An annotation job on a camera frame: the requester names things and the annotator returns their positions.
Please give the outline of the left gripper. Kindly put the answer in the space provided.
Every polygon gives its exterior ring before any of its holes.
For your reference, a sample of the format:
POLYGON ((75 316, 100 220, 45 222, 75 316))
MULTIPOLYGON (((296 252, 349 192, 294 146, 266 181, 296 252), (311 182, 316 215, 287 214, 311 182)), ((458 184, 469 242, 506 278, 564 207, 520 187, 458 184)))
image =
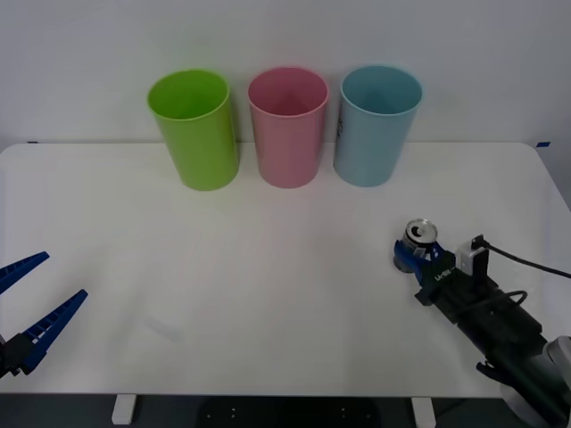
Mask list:
MULTIPOLYGON (((48 259, 49 254, 42 251, 1 267, 0 293, 3 294, 48 259)), ((20 372, 29 375, 33 372, 87 296, 86 290, 80 290, 23 333, 17 333, 8 342, 1 342, 0 376, 16 376, 20 372)))

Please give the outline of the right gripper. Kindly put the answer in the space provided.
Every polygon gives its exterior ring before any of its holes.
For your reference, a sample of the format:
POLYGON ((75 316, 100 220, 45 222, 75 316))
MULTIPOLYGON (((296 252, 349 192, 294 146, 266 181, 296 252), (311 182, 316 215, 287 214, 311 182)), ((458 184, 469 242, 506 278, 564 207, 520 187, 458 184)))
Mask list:
POLYGON ((393 262, 416 277, 416 299, 423 306, 436 306, 481 352, 506 348, 537 353, 542 348, 542 325, 521 307, 527 292, 504 292, 487 275, 487 254, 476 256, 467 275, 456 268, 455 254, 438 242, 411 247, 397 240, 393 262))

